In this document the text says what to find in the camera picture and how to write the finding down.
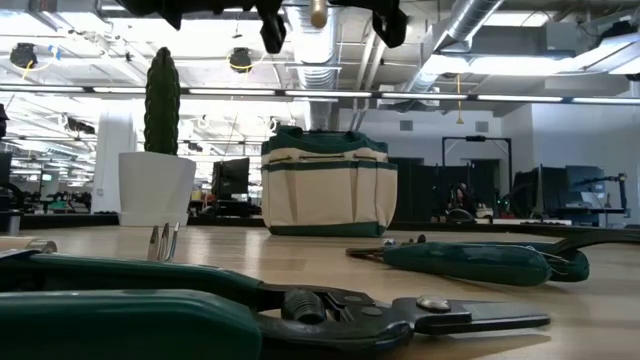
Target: white pot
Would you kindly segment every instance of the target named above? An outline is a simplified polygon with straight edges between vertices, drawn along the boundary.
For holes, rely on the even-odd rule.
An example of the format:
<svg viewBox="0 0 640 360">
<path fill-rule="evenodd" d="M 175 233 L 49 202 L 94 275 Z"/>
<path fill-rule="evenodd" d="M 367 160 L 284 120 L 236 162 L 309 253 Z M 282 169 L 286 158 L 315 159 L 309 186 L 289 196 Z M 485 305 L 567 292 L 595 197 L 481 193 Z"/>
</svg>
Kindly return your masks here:
<svg viewBox="0 0 640 360">
<path fill-rule="evenodd" d="M 121 226 L 187 224 L 196 163 L 153 152 L 121 153 Z"/>
</svg>

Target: wall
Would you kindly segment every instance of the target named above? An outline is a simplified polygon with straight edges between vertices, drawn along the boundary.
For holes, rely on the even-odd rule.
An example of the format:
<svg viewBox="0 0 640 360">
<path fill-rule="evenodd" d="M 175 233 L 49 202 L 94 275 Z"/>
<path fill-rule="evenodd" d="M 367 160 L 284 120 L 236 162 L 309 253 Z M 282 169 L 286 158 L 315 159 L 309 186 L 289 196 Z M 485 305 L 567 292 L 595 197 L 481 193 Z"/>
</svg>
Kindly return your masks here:
<svg viewBox="0 0 640 360">
<path fill-rule="evenodd" d="M 511 138 L 513 174 L 529 171 L 536 166 L 533 156 L 533 109 L 525 105 L 502 118 L 502 136 Z M 500 166 L 500 192 L 509 192 L 509 167 L 506 161 Z"/>
<path fill-rule="evenodd" d="M 341 109 L 341 130 L 347 130 L 352 111 Z M 389 144 L 393 157 L 421 157 L 425 165 L 442 164 L 442 137 L 485 135 L 500 137 L 501 121 L 488 111 L 463 111 L 464 124 L 457 124 L 457 112 L 442 115 L 440 112 L 408 112 L 370 110 L 362 121 L 360 132 L 377 141 Z M 413 131 L 400 131 L 400 120 L 412 120 Z M 478 134 L 476 121 L 489 122 L 489 133 Z M 452 140 L 447 142 L 451 147 Z M 449 153 L 448 165 L 460 165 L 462 159 L 506 159 L 504 152 L 493 143 L 458 142 Z"/>
<path fill-rule="evenodd" d="M 40 187 L 40 182 L 39 181 L 15 181 L 15 179 L 11 179 L 11 183 L 16 185 L 18 187 L 18 189 L 20 189 L 23 192 L 36 192 L 36 191 L 40 191 L 39 187 Z M 70 192 L 70 193 L 76 193 L 76 192 L 91 192 L 92 188 L 91 187 L 75 187 L 75 186 L 68 186 L 66 183 L 60 183 L 58 185 L 58 191 L 59 192 Z"/>
<path fill-rule="evenodd" d="M 620 96 L 637 97 L 640 91 Z M 539 164 L 552 167 L 591 165 L 606 175 L 626 172 L 627 198 L 632 217 L 611 216 L 612 222 L 638 223 L 640 109 L 633 106 L 534 104 L 502 119 L 504 136 L 514 142 L 514 171 Z M 620 206 L 619 188 L 607 183 L 612 205 Z"/>
</svg>

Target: bag handle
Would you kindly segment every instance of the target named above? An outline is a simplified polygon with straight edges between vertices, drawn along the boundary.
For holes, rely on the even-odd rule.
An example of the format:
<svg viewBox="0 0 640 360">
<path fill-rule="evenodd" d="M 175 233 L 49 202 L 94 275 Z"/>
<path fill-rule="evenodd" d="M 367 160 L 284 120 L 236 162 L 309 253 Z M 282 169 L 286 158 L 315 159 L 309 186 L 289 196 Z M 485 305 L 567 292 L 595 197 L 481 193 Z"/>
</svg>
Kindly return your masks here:
<svg viewBox="0 0 640 360">
<path fill-rule="evenodd" d="M 297 126 L 280 126 L 278 128 L 278 132 L 282 133 L 283 135 L 289 135 L 290 137 L 296 138 L 297 140 L 301 140 L 302 141 L 302 137 L 304 136 L 304 134 L 310 134 L 310 135 L 314 135 L 314 134 L 332 134 L 332 135 L 338 135 L 338 134 L 344 134 L 344 137 L 347 138 L 350 142 L 357 142 L 357 141 L 361 141 L 362 140 L 362 135 L 358 132 L 353 132 L 353 131 L 327 131 L 327 130 L 309 130 L 309 131 L 304 131 L 302 130 L 302 128 L 297 127 Z"/>
</svg>

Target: computer monitor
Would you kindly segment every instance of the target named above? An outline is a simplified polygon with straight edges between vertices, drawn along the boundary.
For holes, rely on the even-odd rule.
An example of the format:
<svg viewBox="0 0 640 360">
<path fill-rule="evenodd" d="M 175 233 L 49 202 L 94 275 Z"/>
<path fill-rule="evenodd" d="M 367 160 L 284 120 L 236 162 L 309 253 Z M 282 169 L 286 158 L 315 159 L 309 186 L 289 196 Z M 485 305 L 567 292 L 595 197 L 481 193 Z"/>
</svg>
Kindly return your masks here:
<svg viewBox="0 0 640 360">
<path fill-rule="evenodd" d="M 213 164 L 211 189 L 219 199 L 249 192 L 249 158 Z"/>
<path fill-rule="evenodd" d="M 570 192 L 606 193 L 604 169 L 597 166 L 567 166 L 567 185 Z"/>
</svg>

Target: pipe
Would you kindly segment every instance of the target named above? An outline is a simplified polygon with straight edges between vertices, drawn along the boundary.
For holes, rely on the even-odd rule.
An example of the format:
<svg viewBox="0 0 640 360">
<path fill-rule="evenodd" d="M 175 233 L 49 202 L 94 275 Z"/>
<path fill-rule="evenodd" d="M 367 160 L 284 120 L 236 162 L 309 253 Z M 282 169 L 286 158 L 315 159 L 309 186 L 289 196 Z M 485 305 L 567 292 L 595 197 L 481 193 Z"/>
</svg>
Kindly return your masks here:
<svg viewBox="0 0 640 360">
<path fill-rule="evenodd" d="M 367 71 L 367 64 L 369 64 L 369 58 L 371 57 L 371 51 L 373 50 L 373 44 L 376 41 L 376 36 L 376 32 L 371 29 L 369 31 L 369 36 L 367 36 L 367 42 L 364 46 L 364 51 L 362 52 L 362 61 L 360 62 L 360 67 L 358 68 L 358 76 L 356 77 L 356 84 L 354 85 L 353 90 L 360 90 L 362 80 L 364 79 L 364 73 Z"/>
<path fill-rule="evenodd" d="M 286 7 L 285 13 L 294 31 L 294 57 L 297 63 L 331 64 L 336 58 L 336 34 L 339 9 L 327 9 L 327 23 L 322 29 L 311 23 L 311 7 Z M 307 90 L 330 90 L 336 87 L 337 70 L 331 68 L 299 68 L 300 87 Z M 310 129 L 328 129 L 331 103 L 309 102 L 305 112 Z"/>
<path fill-rule="evenodd" d="M 367 75 L 367 80 L 364 83 L 364 90 L 368 91 L 369 89 L 371 89 L 371 86 L 373 86 L 373 80 L 375 80 L 376 74 L 378 73 L 378 67 L 380 67 L 380 60 L 382 60 L 382 55 L 384 55 L 384 51 L 386 50 L 386 48 L 387 48 L 387 45 L 383 41 L 380 41 L 378 43 L 378 47 L 376 48 L 376 53 L 373 55 L 371 70 L 369 70 L 369 74 Z M 361 111 L 356 113 L 356 116 L 358 117 L 358 122 L 356 123 L 356 127 L 354 129 L 355 131 L 360 130 L 360 125 L 362 124 L 362 120 L 367 115 L 367 111 L 369 111 L 369 107 L 371 106 L 370 102 L 371 102 L 370 99 L 365 99 L 364 107 L 362 108 Z"/>
<path fill-rule="evenodd" d="M 470 41 L 482 25 L 500 7 L 504 0 L 456 0 L 453 4 L 449 24 L 446 26 L 444 34 L 448 35 L 453 42 Z M 428 49 L 430 55 L 443 44 L 444 36 L 433 42 L 432 48 Z M 425 93 L 440 76 L 429 66 L 429 58 L 424 62 L 422 68 L 404 87 L 406 92 Z"/>
<path fill-rule="evenodd" d="M 457 0 L 451 10 L 447 33 L 458 42 L 471 40 L 503 2 L 504 0 Z"/>
<path fill-rule="evenodd" d="M 368 91 L 371 89 L 373 85 L 373 80 L 378 73 L 378 67 L 380 67 L 380 61 L 382 60 L 382 55 L 384 55 L 384 51 L 386 50 L 387 45 L 380 41 L 378 43 L 378 47 L 376 48 L 376 53 L 373 55 L 373 61 L 371 62 L 371 70 L 369 70 L 369 74 L 367 75 L 367 81 L 364 83 L 364 90 Z"/>
</svg>

